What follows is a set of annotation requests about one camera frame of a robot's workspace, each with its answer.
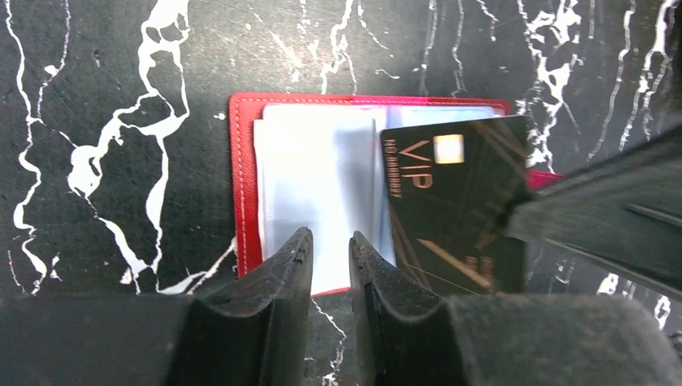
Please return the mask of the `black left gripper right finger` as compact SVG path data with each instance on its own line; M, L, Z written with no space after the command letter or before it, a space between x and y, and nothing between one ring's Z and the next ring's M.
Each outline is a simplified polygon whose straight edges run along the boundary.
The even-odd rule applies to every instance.
M442 297L349 241L362 385L678 385L681 361L640 304L594 295Z

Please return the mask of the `red leather card holder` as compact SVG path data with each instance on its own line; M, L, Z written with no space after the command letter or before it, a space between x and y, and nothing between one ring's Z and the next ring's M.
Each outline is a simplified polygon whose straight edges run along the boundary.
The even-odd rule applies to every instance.
M494 100L233 95L229 126L238 273L255 269L301 227L313 235L312 294L350 287L348 242L356 232L400 270L388 218L382 132L506 116L516 115L506 102ZM556 180L526 169L527 191Z

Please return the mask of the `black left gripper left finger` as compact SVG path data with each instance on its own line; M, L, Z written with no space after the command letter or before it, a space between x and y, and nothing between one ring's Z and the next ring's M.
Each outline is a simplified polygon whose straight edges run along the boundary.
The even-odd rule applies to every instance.
M314 257L299 228L200 296L1 300L4 385L300 385Z

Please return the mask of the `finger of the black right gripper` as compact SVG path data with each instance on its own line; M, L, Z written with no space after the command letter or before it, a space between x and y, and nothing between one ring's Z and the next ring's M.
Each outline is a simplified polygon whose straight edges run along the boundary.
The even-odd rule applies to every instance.
M518 199L503 231L680 300L681 128Z

